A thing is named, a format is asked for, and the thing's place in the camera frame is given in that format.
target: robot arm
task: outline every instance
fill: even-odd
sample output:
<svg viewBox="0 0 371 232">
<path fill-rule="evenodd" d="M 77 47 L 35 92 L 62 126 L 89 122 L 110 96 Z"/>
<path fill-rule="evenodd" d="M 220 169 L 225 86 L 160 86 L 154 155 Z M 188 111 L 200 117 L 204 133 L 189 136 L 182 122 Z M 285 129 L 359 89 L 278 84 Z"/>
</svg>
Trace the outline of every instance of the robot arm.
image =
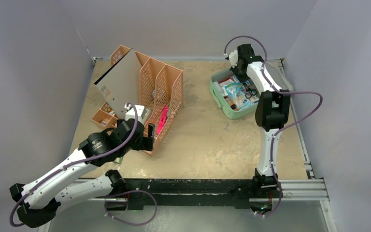
<svg viewBox="0 0 371 232">
<path fill-rule="evenodd" d="M 82 175 L 100 167 L 104 163 L 123 157 L 131 149 L 153 150 L 154 125 L 149 125 L 148 137 L 144 137 L 143 123 L 145 118 L 143 118 L 142 114 L 144 107 L 136 106 L 136 109 L 139 115 L 136 131 L 129 142 L 121 149 L 103 158 L 90 162 L 76 163 L 64 168 L 67 164 L 104 154 L 121 145 L 128 138 L 134 127 L 133 109 L 126 113 L 126 120 L 118 121 L 116 129 L 108 128 L 102 132 L 90 134 L 69 157 L 42 177 L 26 185 L 14 184 L 10 187 L 12 198 L 18 202 L 26 194 L 29 194 L 37 183 L 57 170 L 62 169 L 62 172 L 50 177 L 21 202 L 20 207 L 16 211 L 19 219 L 31 228 L 39 227 L 52 220 L 56 213 L 72 205 L 98 196 L 123 192 L 125 183 L 117 170 L 109 170 L 105 175 L 93 181 L 72 187 L 68 186 Z"/>
<path fill-rule="evenodd" d="M 278 94 L 272 86 L 281 92 L 288 92 L 288 90 L 283 90 L 272 78 L 269 78 L 271 84 L 267 82 L 261 72 L 264 60 L 261 56 L 254 54 L 250 44 L 238 46 L 236 51 L 230 53 L 228 60 L 231 63 L 230 70 L 239 81 L 245 83 L 251 79 L 260 94 L 255 119 L 261 131 L 261 150 L 255 178 L 259 188 L 273 188 L 276 186 L 276 180 L 273 177 L 271 165 L 273 165 L 275 174 L 277 174 L 276 160 L 281 134 L 277 134 L 274 138 L 276 142 L 273 144 L 274 161 L 272 164 L 271 138 L 288 121 L 290 96 Z M 267 77 L 271 77 L 266 68 L 264 73 Z"/>
</svg>

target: stained work surface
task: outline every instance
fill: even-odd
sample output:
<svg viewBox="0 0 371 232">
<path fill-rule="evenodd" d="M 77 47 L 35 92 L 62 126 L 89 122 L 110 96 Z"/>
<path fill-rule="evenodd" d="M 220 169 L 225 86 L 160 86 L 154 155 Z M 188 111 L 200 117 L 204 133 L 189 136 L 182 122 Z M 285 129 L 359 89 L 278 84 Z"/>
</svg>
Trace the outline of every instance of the stained work surface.
<svg viewBox="0 0 371 232">
<path fill-rule="evenodd" d="M 84 177 L 98 177 L 117 169 L 126 178 L 252 178 L 260 151 L 255 113 L 228 119 L 208 90 L 210 77 L 229 68 L 226 62 L 166 62 L 184 71 L 184 107 L 166 135 L 163 145 L 150 157 L 130 151 L 122 164 L 107 163 Z M 90 133 L 100 131 L 91 121 L 105 102 L 93 83 L 110 67 L 98 61 L 71 149 Z M 290 112 L 288 123 L 293 121 Z M 279 142 L 278 174 L 281 179 L 307 179 L 295 127 L 282 132 Z"/>
</svg>

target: green plastic box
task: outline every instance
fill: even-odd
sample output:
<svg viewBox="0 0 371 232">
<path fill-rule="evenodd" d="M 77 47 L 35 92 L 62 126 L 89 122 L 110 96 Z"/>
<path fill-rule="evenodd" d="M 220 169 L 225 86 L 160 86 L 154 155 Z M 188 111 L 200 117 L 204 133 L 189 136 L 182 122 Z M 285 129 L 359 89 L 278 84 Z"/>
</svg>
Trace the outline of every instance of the green plastic box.
<svg viewBox="0 0 371 232">
<path fill-rule="evenodd" d="M 234 111 L 231 109 L 231 107 L 228 105 L 227 101 L 225 101 L 224 97 L 221 95 L 221 93 L 218 91 L 218 89 L 215 87 L 214 82 L 221 82 L 223 80 L 228 79 L 230 76 L 232 76 L 232 72 L 230 70 L 224 70 L 222 72 L 219 72 L 217 74 L 214 74 L 210 79 L 210 85 L 208 89 L 210 90 L 210 93 L 213 95 L 213 98 L 215 102 L 218 104 L 218 107 L 224 111 L 225 115 L 229 119 L 238 119 L 240 117 L 243 117 L 249 113 L 254 112 L 257 109 L 258 103 L 254 103 L 251 107 Z"/>
<path fill-rule="evenodd" d="M 268 73 L 271 75 L 271 77 L 274 79 L 274 81 L 283 89 L 289 89 L 289 91 L 293 91 L 292 85 L 285 79 L 284 75 L 281 73 L 280 68 L 275 66 L 271 62 L 267 62 L 266 68 Z M 219 72 L 217 74 L 214 74 L 210 79 L 210 84 L 208 89 L 210 90 L 210 93 L 213 95 L 213 98 L 215 102 L 218 104 L 218 107 L 224 111 L 225 115 L 229 119 L 238 119 L 240 117 L 243 117 L 247 114 L 250 114 L 254 112 L 257 109 L 257 103 L 253 103 L 253 105 L 249 108 L 234 111 L 231 109 L 231 107 L 228 105 L 228 103 L 225 101 L 224 97 L 221 95 L 221 93 L 218 91 L 218 89 L 215 87 L 214 82 L 221 82 L 226 79 L 228 79 L 230 76 L 232 76 L 233 73 L 230 70 L 224 70 L 222 72 Z"/>
</svg>

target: gray wall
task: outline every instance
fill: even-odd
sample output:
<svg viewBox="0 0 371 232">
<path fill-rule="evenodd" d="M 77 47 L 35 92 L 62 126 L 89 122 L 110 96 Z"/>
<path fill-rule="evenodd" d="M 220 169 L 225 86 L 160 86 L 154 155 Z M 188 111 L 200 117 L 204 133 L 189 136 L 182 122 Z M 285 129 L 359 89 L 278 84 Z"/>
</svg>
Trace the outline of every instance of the gray wall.
<svg viewBox="0 0 371 232">
<path fill-rule="evenodd" d="M 297 90 L 325 96 L 301 128 L 340 231 L 371 231 L 371 1 L 318 1 L 285 70 Z M 294 101 L 300 116 L 317 103 Z"/>
<path fill-rule="evenodd" d="M 0 231 L 14 202 L 9 187 L 64 159 L 92 63 L 59 0 L 0 0 Z"/>
<path fill-rule="evenodd" d="M 224 58 L 234 36 L 257 37 L 282 58 L 316 0 L 64 0 L 92 56 L 121 44 L 158 58 Z M 239 40 L 232 44 L 241 44 Z"/>
</svg>

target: pink marker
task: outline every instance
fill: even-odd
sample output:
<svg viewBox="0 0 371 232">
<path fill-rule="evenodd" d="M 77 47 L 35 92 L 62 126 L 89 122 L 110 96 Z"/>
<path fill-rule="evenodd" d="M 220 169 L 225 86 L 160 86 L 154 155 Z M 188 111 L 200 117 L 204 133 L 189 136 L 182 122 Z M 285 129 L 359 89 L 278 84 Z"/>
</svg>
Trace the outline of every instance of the pink marker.
<svg viewBox="0 0 371 232">
<path fill-rule="evenodd" d="M 169 111 L 169 107 L 164 106 L 163 112 L 161 113 L 160 121 L 158 123 L 157 134 L 160 134 L 160 132 L 163 130 L 164 124 L 166 124 L 168 111 Z"/>
</svg>

